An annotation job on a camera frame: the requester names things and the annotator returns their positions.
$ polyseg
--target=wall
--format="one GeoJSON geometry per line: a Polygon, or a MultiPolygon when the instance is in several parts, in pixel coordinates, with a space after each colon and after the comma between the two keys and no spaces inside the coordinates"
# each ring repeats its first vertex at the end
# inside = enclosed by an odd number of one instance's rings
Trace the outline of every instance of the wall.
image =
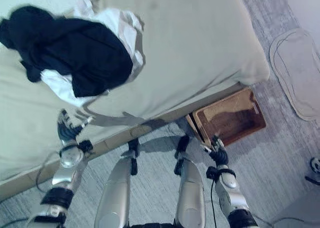
{"type": "Polygon", "coordinates": [[[320,50],[320,0],[288,0],[301,27],[313,37],[320,50]]]}

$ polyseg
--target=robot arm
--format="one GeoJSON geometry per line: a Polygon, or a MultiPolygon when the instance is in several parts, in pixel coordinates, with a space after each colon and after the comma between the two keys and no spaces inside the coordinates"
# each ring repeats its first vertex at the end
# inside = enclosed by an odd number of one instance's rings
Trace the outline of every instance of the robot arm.
{"type": "Polygon", "coordinates": [[[215,161],[216,168],[209,167],[206,176],[215,181],[220,208],[230,228],[257,228],[258,225],[236,181],[236,174],[228,167],[229,159],[222,141],[217,136],[214,136],[212,141],[216,151],[208,148],[205,151],[209,152],[210,157],[215,161]]]}
{"type": "Polygon", "coordinates": [[[76,136],[92,120],[89,118],[74,127],[65,110],[58,117],[58,135],[63,148],[60,150],[60,166],[52,179],[52,188],[46,193],[40,205],[27,221],[28,228],[62,228],[66,221],[68,208],[88,164],[86,154],[92,150],[90,141],[80,144],[76,136]]]}

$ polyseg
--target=clothing pile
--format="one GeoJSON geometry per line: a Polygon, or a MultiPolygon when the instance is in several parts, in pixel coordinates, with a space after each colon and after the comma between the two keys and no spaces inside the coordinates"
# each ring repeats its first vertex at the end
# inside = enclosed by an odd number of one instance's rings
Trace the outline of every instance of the clothing pile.
{"type": "Polygon", "coordinates": [[[74,8],[74,17],[18,8],[1,21],[0,42],[19,52],[29,81],[42,80],[59,98],[81,107],[142,67],[135,46],[142,27],[129,11],[107,8],[95,14],[90,0],[74,8]]]}

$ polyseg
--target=white cloth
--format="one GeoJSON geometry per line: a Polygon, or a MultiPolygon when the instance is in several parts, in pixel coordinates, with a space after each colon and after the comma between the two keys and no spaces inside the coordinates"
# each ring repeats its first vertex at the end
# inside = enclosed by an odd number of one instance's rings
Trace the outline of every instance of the white cloth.
{"type": "MultiPolygon", "coordinates": [[[[121,11],[116,8],[107,8],[98,14],[93,11],[90,0],[80,1],[74,8],[73,15],[83,19],[101,22],[107,26],[123,43],[130,55],[133,67],[126,83],[131,82],[144,64],[141,53],[136,50],[136,39],[138,32],[142,32],[142,26],[138,18],[130,11],[121,11]]],[[[78,97],[74,95],[72,87],[72,76],[62,76],[55,70],[45,69],[41,72],[41,80],[63,101],[74,106],[81,107],[84,103],[92,101],[96,96],[78,97]]]]}

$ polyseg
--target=black cloth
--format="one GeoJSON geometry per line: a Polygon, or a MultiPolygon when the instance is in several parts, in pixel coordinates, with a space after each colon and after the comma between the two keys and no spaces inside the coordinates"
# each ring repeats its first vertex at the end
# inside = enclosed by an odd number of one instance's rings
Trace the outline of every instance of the black cloth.
{"type": "Polygon", "coordinates": [[[44,69],[71,74],[76,97],[96,96],[123,84],[133,66],[121,41],[103,24],[54,18],[34,6],[2,20],[0,42],[20,53],[31,82],[39,81],[44,69]]]}

